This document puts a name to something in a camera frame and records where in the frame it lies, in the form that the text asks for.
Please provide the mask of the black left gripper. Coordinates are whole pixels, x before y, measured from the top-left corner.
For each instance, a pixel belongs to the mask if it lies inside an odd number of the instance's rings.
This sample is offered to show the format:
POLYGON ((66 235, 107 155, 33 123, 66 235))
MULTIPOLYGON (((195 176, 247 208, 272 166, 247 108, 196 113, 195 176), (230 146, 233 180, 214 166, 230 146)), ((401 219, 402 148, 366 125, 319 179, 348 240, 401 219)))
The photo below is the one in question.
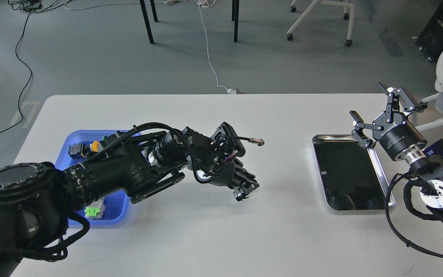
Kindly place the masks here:
POLYGON ((248 172, 238 158, 235 158, 219 177, 205 175, 202 170, 197 170, 195 176, 198 178, 198 181, 204 181, 218 187, 232 188, 234 198, 238 202, 248 198, 250 191, 260 187, 256 176, 248 172))

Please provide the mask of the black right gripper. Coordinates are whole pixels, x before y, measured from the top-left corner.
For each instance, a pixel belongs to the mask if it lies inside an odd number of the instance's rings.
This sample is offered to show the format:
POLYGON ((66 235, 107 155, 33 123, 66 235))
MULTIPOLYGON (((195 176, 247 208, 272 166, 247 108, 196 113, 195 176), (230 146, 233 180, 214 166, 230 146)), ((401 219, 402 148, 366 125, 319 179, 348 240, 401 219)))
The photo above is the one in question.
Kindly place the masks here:
POLYGON ((422 112, 428 105, 416 101, 404 88, 387 87, 384 83, 379 83, 379 86, 387 95, 385 112, 373 121, 374 124, 366 124, 356 111, 351 110, 350 115, 355 127, 351 133, 366 149, 373 149, 376 140, 379 141, 388 156, 393 161, 399 161, 399 154, 408 147, 413 145, 421 150, 425 148, 427 140, 407 117, 414 112, 422 112), (375 140, 366 136, 364 129, 372 130, 375 140))

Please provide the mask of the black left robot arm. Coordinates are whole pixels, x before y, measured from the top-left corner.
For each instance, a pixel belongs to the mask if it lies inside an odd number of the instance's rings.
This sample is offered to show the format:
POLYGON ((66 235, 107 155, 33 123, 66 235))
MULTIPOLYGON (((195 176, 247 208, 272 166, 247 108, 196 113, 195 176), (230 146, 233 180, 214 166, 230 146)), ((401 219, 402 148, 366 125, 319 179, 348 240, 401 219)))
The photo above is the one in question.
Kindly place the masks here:
POLYGON ((51 162, 19 163, 0 169, 0 277, 22 259, 56 262, 82 238, 90 223, 78 211, 116 191, 139 203, 185 178, 233 189, 237 201, 259 187, 240 162, 241 141, 223 122, 210 137, 150 122, 104 137, 81 152, 84 160, 59 170, 51 162))

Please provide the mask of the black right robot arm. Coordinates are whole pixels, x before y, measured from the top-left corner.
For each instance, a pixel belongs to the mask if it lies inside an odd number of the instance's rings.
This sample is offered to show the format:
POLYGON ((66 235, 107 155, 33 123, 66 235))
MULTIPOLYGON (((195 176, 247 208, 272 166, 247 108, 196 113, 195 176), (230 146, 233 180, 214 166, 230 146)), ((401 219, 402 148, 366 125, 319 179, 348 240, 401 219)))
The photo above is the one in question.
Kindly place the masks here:
POLYGON ((391 160, 403 160, 408 164, 408 172, 394 175, 385 193, 387 222, 406 247, 443 259, 443 254, 425 249, 404 237, 393 225, 388 207, 393 188, 406 179, 403 190, 406 209, 419 219, 443 223, 443 140, 427 148, 425 138, 408 119, 411 113, 420 112, 426 105, 417 102, 403 88, 387 87, 383 83, 379 86, 387 95, 385 110, 371 124, 365 123, 354 110, 350 111, 355 127, 351 133, 363 148, 373 149, 379 143, 391 160))

